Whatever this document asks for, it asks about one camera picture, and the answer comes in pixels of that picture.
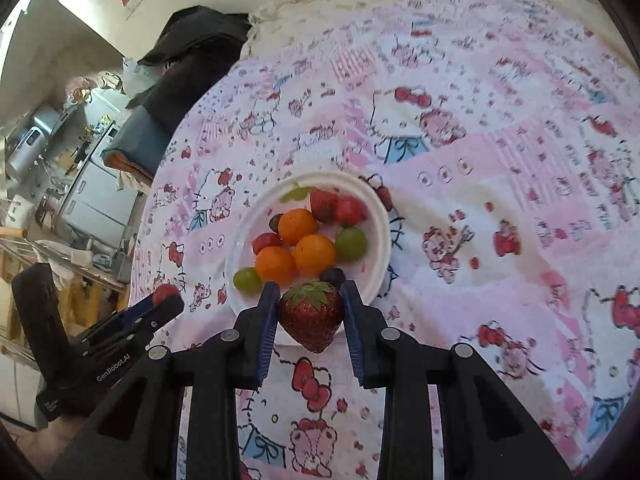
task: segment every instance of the hello kitty tablecloth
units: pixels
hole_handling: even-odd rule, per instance
[[[422,343],[473,345],[577,470],[640,372],[638,103],[637,75],[539,0],[354,12],[240,62],[185,117],[130,302],[181,289],[154,340],[174,351],[231,327],[223,266],[248,208],[292,174],[347,171],[391,196],[374,306]],[[384,396],[359,389],[344,336],[320,355],[276,347],[260,391],[238,392],[242,477],[374,478]]]

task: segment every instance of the plastic bag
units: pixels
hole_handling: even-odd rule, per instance
[[[89,91],[91,91],[91,82],[88,79],[85,79],[84,77],[75,77],[71,79],[66,84],[66,101],[64,109],[66,110],[73,104],[83,102]]]
[[[160,77],[161,74],[155,67],[141,66],[130,57],[122,60],[122,88],[130,98],[151,88]]]

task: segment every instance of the sticker on wall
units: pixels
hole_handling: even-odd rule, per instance
[[[140,6],[144,0],[122,0],[122,6],[127,11],[126,20],[128,20],[135,10]]]

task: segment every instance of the dark purple grape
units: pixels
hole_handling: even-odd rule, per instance
[[[340,290],[340,287],[346,280],[347,277],[339,267],[332,267],[331,269],[323,270],[320,273],[320,281],[331,283],[336,290]]]
[[[271,229],[274,233],[278,232],[278,226],[280,225],[281,218],[282,218],[282,213],[271,217],[271,220],[269,220],[269,229]]]

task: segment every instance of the black cloth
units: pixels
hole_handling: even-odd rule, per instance
[[[171,139],[191,107],[239,59],[249,28],[246,14],[222,14],[203,6],[174,12],[156,46],[139,61],[145,66],[173,65],[127,108],[142,104]]]
[[[162,66],[198,48],[235,61],[250,28],[246,14],[222,14],[203,6],[178,10],[166,22],[156,46],[138,64]]]

